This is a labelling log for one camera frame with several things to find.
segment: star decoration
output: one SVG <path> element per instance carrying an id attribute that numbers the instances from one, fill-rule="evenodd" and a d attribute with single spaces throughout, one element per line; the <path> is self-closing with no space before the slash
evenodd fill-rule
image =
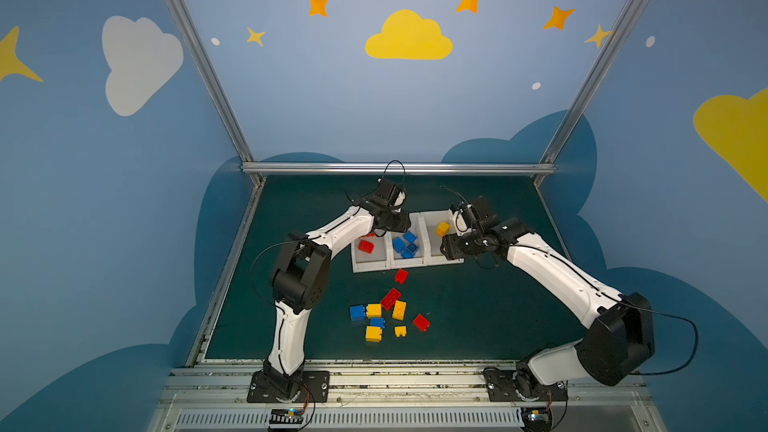
<path id="1" fill-rule="evenodd" d="M 328 17 L 328 15 L 326 15 L 327 2 L 328 0 L 310 0 L 310 15 L 319 14 Z"/>
<path id="2" fill-rule="evenodd" d="M 584 43 L 594 42 L 598 46 L 598 48 L 600 48 L 600 46 L 603 44 L 603 39 L 607 37 L 608 34 L 610 34 L 610 32 L 611 32 L 610 30 L 603 32 L 602 25 L 598 24 L 598 31 L 595 32 L 591 38 L 585 40 Z"/>
<path id="3" fill-rule="evenodd" d="M 544 28 L 548 29 L 549 27 L 557 27 L 562 30 L 563 25 L 565 25 L 565 19 L 567 19 L 574 10 L 576 9 L 560 10 L 559 8 L 555 7 L 554 10 L 552 10 L 552 18 L 544 25 Z"/>
<path id="4" fill-rule="evenodd" d="M 16 42 L 18 41 L 18 27 L 14 27 L 0 40 L 0 80 L 12 73 L 17 73 L 32 80 L 42 82 L 43 79 L 32 72 L 16 57 Z"/>
<path id="5" fill-rule="evenodd" d="M 248 40 L 246 42 L 258 42 L 260 46 L 264 47 L 264 44 L 261 43 L 261 36 L 264 35 L 264 32 L 259 32 L 258 34 L 253 32 L 250 27 L 248 27 L 248 32 L 250 32 L 250 37 L 248 37 Z"/>
<path id="6" fill-rule="evenodd" d="M 478 12 L 478 0 L 462 0 L 456 12 L 461 12 L 462 10 L 469 10 L 476 14 Z"/>

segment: green mat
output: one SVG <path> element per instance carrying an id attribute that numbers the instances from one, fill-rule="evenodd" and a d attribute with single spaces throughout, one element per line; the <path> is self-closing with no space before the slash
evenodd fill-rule
<path id="1" fill-rule="evenodd" d="M 266 358 L 272 349 L 275 308 L 268 285 L 280 247 L 295 229 L 307 232 L 341 215 L 345 197 L 368 192 L 372 176 L 272 176 L 266 181 L 253 224 L 219 316 L 207 358 Z M 518 217 L 557 250 L 561 246 L 546 211 L 527 177 L 409 176 L 406 209 L 410 212 L 447 209 L 458 198 L 439 186 L 449 186 L 467 199 L 483 195 L 501 220 Z M 529 275 L 504 262 L 498 267 L 485 257 L 477 264 L 411 268 L 406 283 L 394 281 L 396 271 L 352 273 L 350 248 L 331 264 L 326 295 L 312 310 L 306 332 L 308 359 L 520 359 L 549 344 L 564 344 L 584 336 L 576 317 Z M 407 302 L 406 320 L 384 312 L 386 329 L 379 343 L 366 342 L 365 325 L 350 321 L 350 306 L 378 303 L 390 288 Z M 412 321 L 424 315 L 431 326 L 419 331 Z M 394 327 L 406 325 L 408 335 L 396 338 Z"/>

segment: black mounting plate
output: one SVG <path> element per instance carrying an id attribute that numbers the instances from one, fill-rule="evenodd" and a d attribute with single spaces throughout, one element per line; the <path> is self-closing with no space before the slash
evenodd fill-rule
<path id="1" fill-rule="evenodd" d="M 499 370 L 496 368 L 486 369 L 483 371 L 485 377 L 485 389 L 488 391 L 488 399 L 491 402 L 518 402 L 523 401 L 518 393 L 515 391 L 514 380 L 512 376 L 515 370 Z M 553 402 L 565 402 L 568 399 L 568 391 L 564 388 L 559 388 L 557 384 L 545 386 L 550 392 L 552 392 Z M 549 396 L 544 393 L 538 399 L 530 400 L 535 402 L 549 402 Z"/>
<path id="2" fill-rule="evenodd" d="M 312 393 L 310 403 L 312 403 L 313 400 L 317 404 L 328 401 L 329 377 L 330 372 L 328 370 L 304 370 L 302 377 L 303 383 Z M 306 399 L 306 392 L 301 388 L 299 389 L 299 397 L 295 398 L 293 403 L 303 404 L 304 399 Z M 248 387 L 248 397 L 246 400 L 252 404 L 280 403 L 277 397 L 272 394 L 263 370 L 259 370 L 250 378 L 250 386 Z"/>

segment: white cloud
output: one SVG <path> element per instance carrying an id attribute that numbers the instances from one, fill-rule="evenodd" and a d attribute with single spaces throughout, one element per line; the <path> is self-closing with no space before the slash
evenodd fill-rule
<path id="1" fill-rule="evenodd" d="M 120 116 L 136 113 L 184 62 L 181 42 L 151 20 L 112 16 L 101 31 L 104 57 L 112 72 L 107 101 Z"/>

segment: red block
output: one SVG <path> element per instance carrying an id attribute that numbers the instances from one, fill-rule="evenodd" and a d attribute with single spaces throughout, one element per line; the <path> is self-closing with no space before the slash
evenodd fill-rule
<path id="1" fill-rule="evenodd" d="M 382 299 L 382 308 L 389 311 L 395 305 L 395 301 L 400 298 L 402 294 L 397 291 L 396 288 L 389 291 L 389 293 Z"/>
<path id="2" fill-rule="evenodd" d="M 397 271 L 397 274 L 395 274 L 395 282 L 399 282 L 400 284 L 405 284 L 406 277 L 408 277 L 408 271 L 400 269 Z"/>
<path id="3" fill-rule="evenodd" d="M 413 324 L 417 326 L 418 329 L 422 332 L 427 332 L 427 327 L 429 327 L 429 321 L 425 319 L 421 314 L 417 315 L 416 318 L 413 319 Z"/>
<path id="4" fill-rule="evenodd" d="M 373 244 L 371 244 L 371 243 L 370 243 L 370 242 L 368 242 L 367 240 L 361 240 L 361 241 L 360 241 L 360 245 L 358 245 L 357 247 L 358 247 L 360 250 L 362 250 L 363 252 L 366 252 L 366 253 L 368 253 L 368 254 L 370 254 L 371 252 L 373 252 Z"/>

